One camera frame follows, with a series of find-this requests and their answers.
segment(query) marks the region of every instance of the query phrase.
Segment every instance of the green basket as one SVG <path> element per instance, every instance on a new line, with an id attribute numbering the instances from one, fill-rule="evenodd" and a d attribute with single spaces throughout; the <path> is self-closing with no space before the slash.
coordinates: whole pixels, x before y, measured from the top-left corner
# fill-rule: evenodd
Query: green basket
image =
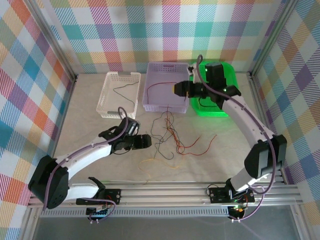
<path id="1" fill-rule="evenodd" d="M 203 61 L 200 63 L 200 73 L 203 79 L 206 81 L 206 72 L 205 72 L 205 65 L 212 63 L 212 61 Z M 227 85 L 235 85 L 238 88 L 236 72 L 234 67 L 231 66 L 229 63 L 220 62 L 223 66 L 224 77 L 226 78 Z M 224 111 L 222 111 L 217 104 L 213 103 L 210 97 L 205 99 L 200 99 L 199 97 L 190 98 L 190 103 L 193 109 L 195 110 L 196 114 L 201 117 L 228 117 Z"/>

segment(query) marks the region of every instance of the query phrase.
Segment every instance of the white floor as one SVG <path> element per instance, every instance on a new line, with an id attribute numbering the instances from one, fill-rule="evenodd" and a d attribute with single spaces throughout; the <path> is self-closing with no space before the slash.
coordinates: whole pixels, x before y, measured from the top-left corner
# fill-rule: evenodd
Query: white floor
<path id="1" fill-rule="evenodd" d="M 249 107 L 256 112 L 254 101 L 246 74 L 236 75 L 244 99 Z M 139 106 L 136 120 L 141 123 L 139 133 L 150 133 L 153 119 L 161 115 L 160 112 L 145 112 L 142 106 L 144 74 L 139 93 Z M 81 74 L 75 85 L 62 132 L 58 141 L 55 156 L 71 151 L 89 143 L 100 132 L 118 125 L 119 119 L 102 118 L 96 112 L 96 106 L 104 83 L 105 74 Z M 88 177 L 96 177 L 100 181 L 197 181 L 197 182 L 225 182 L 237 174 L 244 167 L 244 159 L 249 152 L 249 145 L 230 117 L 199 117 L 190 106 L 186 114 L 174 113 L 174 126 L 181 141 L 191 145 L 199 136 L 199 141 L 190 148 L 193 153 L 202 153 L 209 145 L 214 135 L 209 151 L 202 156 L 175 154 L 172 160 L 165 163 L 178 166 L 170 168 L 159 160 L 151 160 L 156 148 L 133 150 L 124 155 L 110 155 L 97 160 L 81 170 L 72 182 L 86 182 Z M 164 133 L 164 120 L 157 122 L 155 133 Z M 175 142 L 170 138 L 162 144 L 160 149 L 165 155 L 175 153 Z"/>

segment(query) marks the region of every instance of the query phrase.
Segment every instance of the white basket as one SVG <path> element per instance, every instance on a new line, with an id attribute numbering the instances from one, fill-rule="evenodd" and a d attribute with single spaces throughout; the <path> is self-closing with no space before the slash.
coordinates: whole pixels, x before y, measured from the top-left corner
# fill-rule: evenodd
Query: white basket
<path id="1" fill-rule="evenodd" d="M 127 112 L 128 117 L 135 119 L 138 107 L 140 82 L 141 74 L 139 72 L 131 72 L 128 74 L 118 74 L 117 71 L 108 72 L 105 76 L 99 102 L 96 106 L 96 111 L 103 118 L 119 119 L 120 116 L 118 114 L 118 107 L 123 107 Z M 116 91 L 119 94 L 125 96 L 127 99 L 130 99 L 134 102 L 134 104 L 123 96 L 117 94 L 114 91 L 115 88 L 118 88 Z"/>

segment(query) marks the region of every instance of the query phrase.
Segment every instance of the wire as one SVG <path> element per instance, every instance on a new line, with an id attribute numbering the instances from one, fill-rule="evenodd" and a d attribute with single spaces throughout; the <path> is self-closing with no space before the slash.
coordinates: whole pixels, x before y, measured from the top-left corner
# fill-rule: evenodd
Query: wire
<path id="1" fill-rule="evenodd" d="M 233 97 L 227 95 L 227 94 L 224 94 L 222 92 L 219 92 L 219 91 L 216 91 L 214 90 L 213 88 L 211 88 L 205 81 L 204 79 L 202 78 L 201 76 L 201 73 L 200 73 L 200 68 L 199 68 L 199 65 L 200 63 L 202 62 L 203 60 L 203 56 L 200 54 L 196 60 L 196 72 L 197 74 L 199 75 L 199 78 L 202 82 L 202 84 L 208 89 L 210 90 L 212 93 L 214 94 L 217 94 L 219 96 L 222 96 L 224 98 L 227 98 L 231 101 L 233 101 L 234 103 L 236 103 L 238 106 L 241 107 L 242 110 L 244 110 L 248 115 L 249 117 L 254 121 L 255 125 L 259 128 L 259 130 L 261 131 L 261 133 L 264 135 L 264 137 L 266 138 L 269 146 L 270 146 L 270 150 L 271 150 L 271 155 L 272 155 L 272 175 L 271 175 L 271 181 L 270 181 L 270 184 L 269 186 L 266 188 L 266 190 L 262 191 L 262 192 L 259 192 L 257 191 L 254 187 L 250 187 L 249 188 L 255 192 L 256 194 L 260 194 L 260 195 L 264 195 L 266 194 L 267 192 L 269 192 L 269 190 L 272 188 L 272 185 L 274 184 L 274 180 L 275 180 L 275 177 L 276 177 L 276 151 L 275 151 L 275 148 L 271 142 L 271 139 L 269 138 L 268 134 L 265 132 L 264 128 L 261 126 L 261 124 L 259 123 L 259 121 L 257 120 L 257 118 L 243 105 L 241 104 L 239 101 L 237 101 L 236 99 L 234 99 Z"/>
<path id="2" fill-rule="evenodd" d="M 122 153 L 115 153 L 115 152 L 114 152 L 113 154 L 114 154 L 114 155 L 123 155 L 123 154 L 126 154 L 126 153 L 130 152 L 130 150 L 131 150 L 131 149 L 129 149 L 128 151 L 122 152 Z"/>
<path id="3" fill-rule="evenodd" d="M 119 86 L 119 87 L 116 87 L 116 88 L 113 89 L 113 91 L 116 94 L 118 94 L 118 95 L 122 96 L 123 98 L 127 99 L 128 101 L 132 102 L 133 103 L 133 108 L 135 108 L 136 104 L 133 101 L 131 101 L 129 98 L 127 98 L 127 97 L 123 96 L 122 94 L 120 94 L 119 92 L 117 92 L 116 89 L 122 89 L 122 88 L 125 88 L 126 86 L 132 86 L 132 85 L 135 85 L 137 83 L 139 83 L 139 82 L 137 81 L 135 83 L 130 83 L 130 84 L 127 84 L 127 85 L 124 85 L 124 86 Z"/>
<path id="4" fill-rule="evenodd" d="M 201 107 L 204 107 L 204 108 L 215 108 L 215 107 L 216 107 L 216 106 L 205 106 L 205 105 L 203 105 L 203 104 L 200 102 L 200 99 L 202 99 L 202 98 L 201 98 L 201 97 L 198 98 L 199 105 L 200 105 Z"/>
<path id="5" fill-rule="evenodd" d="M 206 189 L 205 189 L 205 194 L 207 194 L 209 197 L 210 197 L 210 195 L 208 194 L 208 189 L 209 189 L 209 187 L 212 186 L 212 185 L 213 185 L 213 186 L 216 186 L 216 187 L 218 188 L 218 185 L 215 185 L 214 183 L 211 183 L 209 186 L 207 186 Z"/>
<path id="6" fill-rule="evenodd" d="M 158 82 L 158 83 L 155 83 L 155 84 L 152 84 L 151 86 L 149 86 L 147 89 L 146 89 L 146 102 L 147 104 L 149 104 L 149 88 L 155 86 L 155 85 L 159 85 L 159 84 L 177 84 L 177 82 L 175 81 L 168 81 L 168 82 Z"/>
<path id="7" fill-rule="evenodd" d="M 116 207 L 117 207 L 117 204 L 112 201 L 112 200 L 108 200 L 108 199 L 95 199 L 95 198 L 81 198 L 83 200 L 86 200 L 86 201 L 95 201 L 95 202 L 106 202 L 106 203 L 112 203 L 113 204 L 113 209 L 111 212 L 109 212 L 106 216 L 104 216 L 103 218 L 101 218 L 100 220 L 97 220 L 96 223 L 98 224 L 99 221 L 102 222 L 104 220 L 107 219 L 107 217 L 109 217 L 111 214 L 114 213 Z M 89 215 L 89 220 L 91 221 L 90 223 L 92 224 L 93 220 L 91 219 L 91 216 L 92 214 Z"/>
<path id="8" fill-rule="evenodd" d="M 151 179 L 150 173 L 147 172 L 146 170 L 143 170 L 143 169 L 140 167 L 140 164 L 145 163 L 145 162 L 149 162 L 149 161 L 153 161 L 153 160 L 158 160 L 158 161 L 160 161 L 161 163 L 163 163 L 163 164 L 164 164 L 165 166 L 167 166 L 168 168 L 178 169 L 178 168 L 180 168 L 180 166 L 181 166 L 181 164 L 182 164 L 182 162 L 183 162 L 183 160 L 184 160 L 184 156 L 182 156 L 182 159 L 181 159 L 181 161 L 179 162 L 179 164 L 178 164 L 177 166 L 172 166 L 172 165 L 166 163 L 164 160 L 158 159 L 158 158 L 150 158 L 150 159 L 142 160 L 141 162 L 139 162 L 138 168 L 139 168 L 142 172 L 148 174 L 149 179 Z"/>
<path id="9" fill-rule="evenodd" d="M 248 208 L 248 204 L 249 204 L 248 196 L 244 195 L 244 198 L 245 198 L 245 202 L 246 202 L 245 208 Z"/>
<path id="10" fill-rule="evenodd" d="M 210 146 L 211 146 L 211 143 L 213 142 L 213 140 L 216 138 L 216 136 L 217 135 L 215 135 L 212 139 L 211 139 L 211 141 L 210 141 L 210 144 L 209 144 L 209 146 L 208 146 L 208 148 L 203 152 L 203 153 L 200 153 L 200 154 L 195 154 L 195 153 L 192 153 L 192 152 L 188 152 L 188 153 L 180 153 L 181 155 L 188 155 L 188 154 L 191 154 L 191 155 L 193 155 L 193 156 L 201 156 L 201 155 L 203 155 L 203 154 L 205 154 L 206 152 L 208 152 L 209 151 L 209 149 L 210 149 Z"/>
<path id="11" fill-rule="evenodd" d="M 158 135 L 158 134 L 153 134 L 153 129 L 154 129 L 155 121 L 161 119 L 165 113 L 167 113 L 167 114 L 170 113 L 170 114 L 172 115 L 173 119 L 174 119 L 174 116 L 173 116 L 172 112 L 170 112 L 170 111 L 168 111 L 168 110 L 167 110 L 167 111 L 164 111 L 164 112 L 161 114 L 160 117 L 158 117 L 158 118 L 156 118 L 156 119 L 154 119 L 154 120 L 152 121 L 151 130 L 150 130 L 150 135 L 151 135 L 152 138 L 157 139 L 157 140 L 159 141 L 159 142 L 157 142 L 157 143 L 154 144 L 155 149 L 156 149 L 156 152 L 155 152 L 153 158 L 156 158 L 156 155 L 157 155 L 157 153 L 159 152 L 165 159 L 171 160 L 171 159 L 173 159 L 174 156 L 175 156 L 173 152 L 171 152 L 172 157 L 169 158 L 169 157 L 164 156 L 164 155 L 162 154 L 162 152 L 160 151 L 160 145 L 163 144 L 163 143 L 165 143 L 165 142 L 171 137 L 171 135 L 170 135 L 166 140 L 164 140 L 166 134 L 168 133 L 168 129 L 165 131 L 165 133 L 164 133 L 163 136 L 162 136 L 162 135 Z"/>
<path id="12" fill-rule="evenodd" d="M 43 211 L 46 210 L 47 208 L 47 205 L 48 205 L 48 198 L 49 198 L 49 191 L 50 191 L 50 186 L 51 186 L 51 182 L 52 182 L 52 179 L 56 173 L 56 171 L 58 170 L 58 168 L 60 166 L 62 166 L 64 163 L 67 163 L 70 159 L 72 159 L 73 157 L 77 156 L 78 154 L 88 150 L 88 149 L 92 149 L 92 148 L 95 148 L 95 147 L 98 147 L 98 146 L 101 146 L 101 145 L 106 145 L 107 143 L 110 143 L 114 140 L 117 140 L 118 138 L 120 138 L 124 133 L 125 131 L 127 130 L 127 127 L 128 127 L 128 123 L 129 123 L 129 120 L 128 120 L 128 115 L 127 115 L 127 112 L 126 110 L 120 106 L 118 107 L 118 114 L 120 115 L 120 117 L 122 117 L 122 113 L 120 112 L 120 110 L 123 111 L 124 115 L 125 115 L 125 125 L 124 125 L 124 128 L 123 130 L 119 133 L 119 135 L 113 137 L 113 138 L 110 138 L 109 140 L 106 140 L 106 141 L 103 141 L 103 142 L 98 142 L 98 143 L 95 143 L 95 144 L 91 144 L 91 145 L 88 145 L 88 146 L 85 146 L 73 153 L 71 153 L 68 157 L 66 157 L 65 159 L 63 159 L 61 162 L 59 162 L 55 168 L 52 170 L 52 172 L 50 173 L 50 176 L 48 178 L 48 182 L 46 183 L 46 187 L 45 187 L 45 193 L 44 193 L 44 201 L 43 201 Z"/>

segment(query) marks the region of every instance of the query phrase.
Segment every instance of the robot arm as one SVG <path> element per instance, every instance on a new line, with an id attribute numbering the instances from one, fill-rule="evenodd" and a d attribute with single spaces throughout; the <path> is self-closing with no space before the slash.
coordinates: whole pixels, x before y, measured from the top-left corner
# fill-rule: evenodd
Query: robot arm
<path id="1" fill-rule="evenodd" d="M 70 199 L 104 198 L 105 187 L 94 177 L 89 177 L 89 179 L 95 185 L 73 184 L 69 186 L 69 180 L 86 166 L 118 150 L 130 151 L 150 147 L 151 137 L 147 134 L 137 135 L 139 127 L 140 124 L 137 121 L 126 117 L 119 126 L 101 132 L 94 140 L 72 153 L 57 158 L 44 156 L 28 184 L 29 190 L 39 200 L 46 203 L 48 209 L 53 209 L 63 201 Z M 112 140 L 122 131 L 124 132 L 120 137 Z"/>
<path id="2" fill-rule="evenodd" d="M 227 85 L 222 64 L 205 65 L 207 86 L 201 81 L 196 64 L 191 65 L 188 71 L 189 75 L 193 76 L 193 82 L 182 81 L 175 84 L 174 93 L 181 97 L 210 98 L 234 120 L 251 148 L 244 160 L 244 168 L 226 181 L 224 189 L 215 189 L 219 191 L 219 197 L 216 201 L 211 201 L 211 203 L 219 201 L 230 203 L 232 199 L 246 194 L 248 188 L 262 177 L 273 172 L 273 157 L 266 136 L 270 139 L 275 151 L 276 168 L 280 168 L 285 160 L 287 141 L 283 135 L 276 136 L 257 118 L 255 118 L 256 121 L 253 120 L 252 116 L 255 117 L 255 115 L 248 108 L 240 91 L 234 85 Z"/>

